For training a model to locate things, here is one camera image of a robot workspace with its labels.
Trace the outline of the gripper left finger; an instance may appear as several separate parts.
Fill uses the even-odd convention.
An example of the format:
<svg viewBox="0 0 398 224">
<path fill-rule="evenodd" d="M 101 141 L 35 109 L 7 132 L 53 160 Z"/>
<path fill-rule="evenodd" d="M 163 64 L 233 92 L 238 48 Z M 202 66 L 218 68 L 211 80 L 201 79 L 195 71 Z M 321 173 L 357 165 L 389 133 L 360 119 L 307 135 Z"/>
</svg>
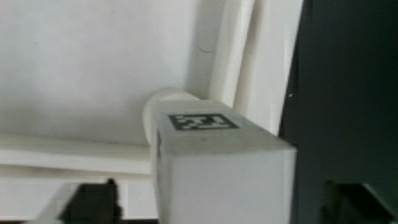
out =
<svg viewBox="0 0 398 224">
<path fill-rule="evenodd" d="M 62 224 L 119 224 L 122 208 L 119 206 L 117 183 L 83 183 L 67 201 L 57 217 Z"/>
</svg>

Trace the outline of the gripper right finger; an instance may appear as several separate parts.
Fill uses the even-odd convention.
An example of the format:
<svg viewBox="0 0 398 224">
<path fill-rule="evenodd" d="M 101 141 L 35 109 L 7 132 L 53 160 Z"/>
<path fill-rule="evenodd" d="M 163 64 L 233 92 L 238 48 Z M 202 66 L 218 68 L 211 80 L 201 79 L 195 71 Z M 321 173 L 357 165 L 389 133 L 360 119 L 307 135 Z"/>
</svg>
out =
<svg viewBox="0 0 398 224">
<path fill-rule="evenodd" d="M 325 182 L 318 224 L 398 224 L 398 215 L 368 184 Z"/>
</svg>

